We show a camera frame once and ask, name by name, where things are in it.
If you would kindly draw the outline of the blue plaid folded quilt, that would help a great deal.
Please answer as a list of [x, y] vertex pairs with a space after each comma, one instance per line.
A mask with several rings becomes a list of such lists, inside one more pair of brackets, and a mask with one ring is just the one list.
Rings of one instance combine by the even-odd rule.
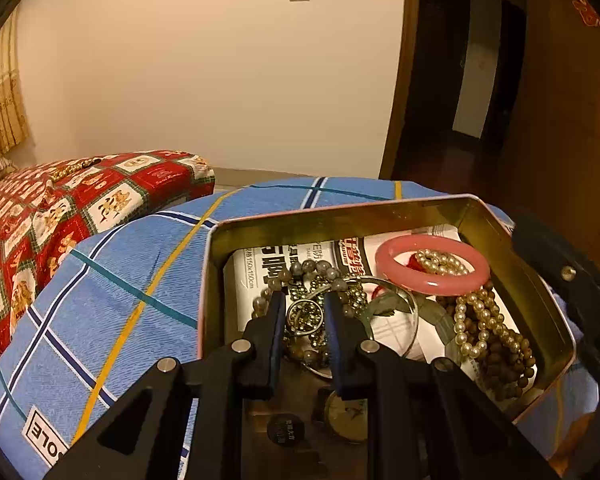
[[197, 353], [204, 248], [224, 220], [428, 198], [414, 182], [300, 177], [174, 206], [73, 248], [0, 357], [0, 457], [39, 479], [163, 356]]

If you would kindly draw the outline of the wrist watch in tin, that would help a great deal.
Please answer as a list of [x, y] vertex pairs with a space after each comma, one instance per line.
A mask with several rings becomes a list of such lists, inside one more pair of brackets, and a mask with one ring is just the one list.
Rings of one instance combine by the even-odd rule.
[[312, 422], [343, 442], [363, 444], [367, 440], [367, 400], [346, 401], [331, 388], [318, 389]]

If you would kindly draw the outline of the brown door frame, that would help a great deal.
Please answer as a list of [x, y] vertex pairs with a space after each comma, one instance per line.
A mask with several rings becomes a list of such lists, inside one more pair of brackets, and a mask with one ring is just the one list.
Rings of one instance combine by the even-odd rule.
[[418, 24], [419, 0], [403, 0], [403, 21], [398, 69], [396, 70], [396, 86], [388, 125], [384, 156], [379, 170], [379, 177], [391, 180], [399, 159], [399, 148], [415, 55], [415, 44]]

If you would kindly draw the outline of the brown wooden door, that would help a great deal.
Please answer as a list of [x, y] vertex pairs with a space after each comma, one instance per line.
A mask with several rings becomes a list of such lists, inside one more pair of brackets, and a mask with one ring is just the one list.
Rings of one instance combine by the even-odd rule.
[[[475, 192], [512, 217], [535, 214], [600, 264], [600, 29], [572, 0], [509, 4], [500, 33], [496, 123]], [[600, 16], [600, 2], [588, 0]]]

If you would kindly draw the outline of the beige curtain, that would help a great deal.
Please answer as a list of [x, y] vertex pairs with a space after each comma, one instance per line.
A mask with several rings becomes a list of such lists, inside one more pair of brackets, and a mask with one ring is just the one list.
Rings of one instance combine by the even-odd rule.
[[17, 18], [18, 9], [15, 9], [0, 29], [1, 155], [5, 155], [30, 136], [18, 65]]

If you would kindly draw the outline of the pink jade bangle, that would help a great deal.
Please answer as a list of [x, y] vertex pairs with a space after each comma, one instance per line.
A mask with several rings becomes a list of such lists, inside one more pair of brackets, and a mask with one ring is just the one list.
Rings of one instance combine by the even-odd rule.
[[385, 280], [427, 296], [462, 296], [490, 276], [489, 263], [477, 249], [428, 234], [385, 240], [375, 252], [375, 264]]

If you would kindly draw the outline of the green jade bangle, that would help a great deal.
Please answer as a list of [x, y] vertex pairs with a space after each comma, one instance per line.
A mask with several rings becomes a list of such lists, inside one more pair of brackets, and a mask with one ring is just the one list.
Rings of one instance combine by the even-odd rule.
[[452, 315], [437, 301], [419, 295], [411, 300], [384, 289], [358, 318], [373, 339], [399, 356], [427, 363], [437, 358], [462, 362]]

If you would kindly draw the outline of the silver metal bangle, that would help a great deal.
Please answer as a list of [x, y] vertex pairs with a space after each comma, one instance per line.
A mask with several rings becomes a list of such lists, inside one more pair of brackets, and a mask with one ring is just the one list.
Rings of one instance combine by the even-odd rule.
[[[360, 321], [368, 338], [407, 356], [416, 342], [418, 307], [410, 292], [370, 275], [349, 276], [340, 290], [345, 316]], [[302, 278], [289, 286], [283, 343], [287, 356], [314, 375], [332, 378], [326, 333], [326, 295], [332, 283], [322, 276]]]

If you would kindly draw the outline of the red door decoration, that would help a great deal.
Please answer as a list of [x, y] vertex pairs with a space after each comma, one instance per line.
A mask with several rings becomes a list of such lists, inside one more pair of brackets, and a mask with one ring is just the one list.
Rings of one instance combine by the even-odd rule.
[[588, 0], [572, 0], [572, 5], [586, 27], [600, 29], [600, 16]]

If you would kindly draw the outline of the red patterned bed sheet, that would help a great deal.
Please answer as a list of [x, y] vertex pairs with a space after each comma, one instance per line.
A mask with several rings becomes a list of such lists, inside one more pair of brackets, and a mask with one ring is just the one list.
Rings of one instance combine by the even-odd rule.
[[213, 193], [201, 156], [158, 150], [16, 169], [0, 181], [0, 356], [79, 242]]

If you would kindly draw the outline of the pink metal tin box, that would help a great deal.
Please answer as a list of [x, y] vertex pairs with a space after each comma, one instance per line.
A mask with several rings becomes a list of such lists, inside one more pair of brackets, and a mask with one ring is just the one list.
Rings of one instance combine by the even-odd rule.
[[[200, 292], [200, 359], [231, 344], [230, 308], [224, 301], [222, 269], [239, 249], [340, 240], [449, 224], [460, 238], [486, 257], [495, 283], [503, 289], [515, 322], [539, 353], [540, 370], [531, 390], [508, 408], [496, 407], [517, 427], [517, 419], [559, 377], [574, 358], [576, 344], [555, 299], [527, 263], [513, 250], [509, 232], [492, 211], [471, 196], [398, 200], [226, 220], [211, 234], [204, 256]], [[238, 479], [369, 479], [367, 440], [344, 444], [324, 430], [306, 428], [302, 439], [284, 448], [273, 438], [282, 418], [308, 420], [317, 385], [279, 359], [274, 393], [268, 400], [247, 400], [242, 409], [242, 475]]]

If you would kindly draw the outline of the printed paper in tin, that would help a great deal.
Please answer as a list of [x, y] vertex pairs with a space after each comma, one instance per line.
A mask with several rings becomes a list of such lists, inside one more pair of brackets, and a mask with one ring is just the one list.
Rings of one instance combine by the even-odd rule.
[[375, 264], [375, 252], [385, 240], [406, 234], [442, 236], [460, 242], [452, 226], [434, 226], [403, 233], [239, 249], [225, 268], [226, 294], [235, 310], [227, 319], [228, 325], [244, 330], [249, 321], [265, 315], [276, 290], [283, 293], [287, 310], [289, 286], [302, 278], [327, 278], [339, 295], [347, 286], [344, 278], [370, 275], [410, 292], [414, 298], [424, 296], [441, 304], [454, 321], [455, 342], [462, 356], [458, 365], [496, 400], [520, 398], [535, 380], [536, 359], [530, 340], [517, 330], [496, 291], [491, 269], [486, 284], [462, 296], [412, 292], [382, 278]]

